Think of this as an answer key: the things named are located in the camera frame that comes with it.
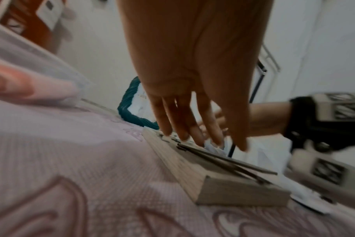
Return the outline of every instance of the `wooden board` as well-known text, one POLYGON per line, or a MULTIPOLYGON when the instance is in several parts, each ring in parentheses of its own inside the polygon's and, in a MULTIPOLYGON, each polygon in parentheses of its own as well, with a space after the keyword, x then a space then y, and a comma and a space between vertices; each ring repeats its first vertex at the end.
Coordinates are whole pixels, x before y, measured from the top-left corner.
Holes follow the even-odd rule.
POLYGON ((189 151, 178 148, 173 137, 144 128, 145 140, 175 176, 193 202, 215 205, 286 206, 290 192, 273 184, 237 176, 225 167, 213 164, 189 151))

